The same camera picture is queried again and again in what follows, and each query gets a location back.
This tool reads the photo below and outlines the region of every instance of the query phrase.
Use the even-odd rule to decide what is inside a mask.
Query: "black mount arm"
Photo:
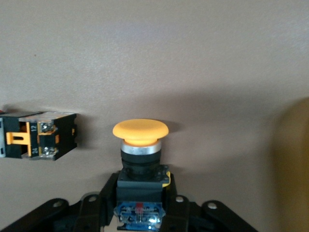
[[[1,232],[100,232],[113,217],[118,176],[112,174],[100,193],[90,194],[74,205],[60,198],[49,200]],[[163,199],[167,213],[160,232],[257,232],[219,201],[198,206],[178,195],[173,174]]]

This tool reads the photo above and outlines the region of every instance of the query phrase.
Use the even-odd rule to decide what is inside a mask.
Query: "yellow button cap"
[[[131,119],[122,121],[112,133],[132,146],[150,146],[169,133],[168,127],[160,121],[152,119]]]

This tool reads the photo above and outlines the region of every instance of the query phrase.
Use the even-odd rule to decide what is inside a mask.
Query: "relay module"
[[[0,112],[0,157],[56,160],[74,149],[76,114]]]

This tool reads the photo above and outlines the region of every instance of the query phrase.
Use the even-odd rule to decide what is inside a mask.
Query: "silver metal ring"
[[[158,140],[157,143],[151,146],[131,146],[123,140],[121,142],[121,150],[130,155],[151,155],[161,150],[161,141]]]

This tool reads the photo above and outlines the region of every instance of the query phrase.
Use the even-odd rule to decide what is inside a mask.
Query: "metal terminal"
[[[54,147],[44,147],[44,149],[42,150],[42,156],[54,156],[57,153],[57,149],[55,149]]]
[[[94,202],[97,199],[97,196],[92,196],[89,198],[89,202]]]
[[[41,122],[40,129],[42,133],[46,133],[46,132],[53,132],[55,130],[55,127],[53,123]]]
[[[209,209],[217,209],[217,205],[213,202],[208,203],[207,206],[208,206]]]
[[[53,204],[53,207],[56,208],[56,207],[60,207],[62,206],[63,204],[63,201],[57,201],[56,203]]]
[[[131,146],[123,140],[121,150],[131,155],[151,155],[161,150],[161,141],[158,140],[157,143],[151,146]]]
[[[176,197],[177,202],[183,202],[183,197],[182,196],[177,196]]]

